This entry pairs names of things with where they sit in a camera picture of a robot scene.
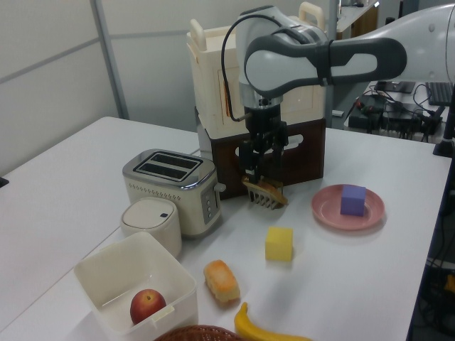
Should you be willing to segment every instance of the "purple cube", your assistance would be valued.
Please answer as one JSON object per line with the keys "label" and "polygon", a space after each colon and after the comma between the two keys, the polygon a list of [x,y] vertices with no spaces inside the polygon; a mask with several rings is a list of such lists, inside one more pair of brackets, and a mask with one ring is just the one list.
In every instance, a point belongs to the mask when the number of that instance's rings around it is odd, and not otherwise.
{"label": "purple cube", "polygon": [[365,187],[344,185],[341,194],[341,214],[363,217],[366,193]]}

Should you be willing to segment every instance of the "pink plate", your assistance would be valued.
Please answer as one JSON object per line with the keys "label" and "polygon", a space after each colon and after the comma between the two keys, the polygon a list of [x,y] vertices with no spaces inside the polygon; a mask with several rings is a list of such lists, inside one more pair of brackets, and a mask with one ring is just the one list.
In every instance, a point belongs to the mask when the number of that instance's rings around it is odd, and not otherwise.
{"label": "pink plate", "polygon": [[371,190],[367,189],[365,197],[365,214],[363,217],[342,215],[341,193],[343,185],[333,185],[317,192],[311,201],[313,213],[323,223],[337,229],[367,229],[379,222],[384,215],[384,202]]}

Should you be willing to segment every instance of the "toaster lever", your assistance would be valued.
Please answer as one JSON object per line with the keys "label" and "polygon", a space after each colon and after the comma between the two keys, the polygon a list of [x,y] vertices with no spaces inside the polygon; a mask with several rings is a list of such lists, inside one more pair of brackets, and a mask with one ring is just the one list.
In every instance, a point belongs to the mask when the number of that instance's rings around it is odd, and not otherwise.
{"label": "toaster lever", "polygon": [[224,192],[226,190],[226,185],[224,183],[217,183],[214,187],[213,190],[215,192]]}

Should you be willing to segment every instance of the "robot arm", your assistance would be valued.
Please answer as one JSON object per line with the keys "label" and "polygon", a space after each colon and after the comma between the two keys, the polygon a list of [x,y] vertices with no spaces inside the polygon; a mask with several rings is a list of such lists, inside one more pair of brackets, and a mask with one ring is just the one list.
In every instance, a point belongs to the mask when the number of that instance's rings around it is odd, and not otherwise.
{"label": "robot arm", "polygon": [[240,99],[250,140],[240,146],[240,167],[256,183],[272,149],[279,163],[287,145],[282,95],[305,85],[372,80],[455,81],[455,5],[438,6],[394,21],[361,37],[328,41],[315,26],[274,6],[244,12],[236,33]]}
{"label": "robot arm", "polygon": [[[364,36],[333,42],[302,44],[262,34],[250,42],[244,58],[238,58],[244,65],[242,76],[268,98],[304,85],[453,82],[455,61],[447,54],[455,52],[454,8],[450,4],[418,11]],[[245,28],[238,28],[239,37]]]}

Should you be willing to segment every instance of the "red apple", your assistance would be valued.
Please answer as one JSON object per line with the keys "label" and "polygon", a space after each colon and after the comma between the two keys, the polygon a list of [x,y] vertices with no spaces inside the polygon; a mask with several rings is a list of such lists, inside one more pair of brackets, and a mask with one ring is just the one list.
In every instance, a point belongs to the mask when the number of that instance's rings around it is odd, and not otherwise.
{"label": "red apple", "polygon": [[166,301],[163,295],[154,289],[144,289],[133,297],[129,314],[133,323],[137,325],[164,307]]}

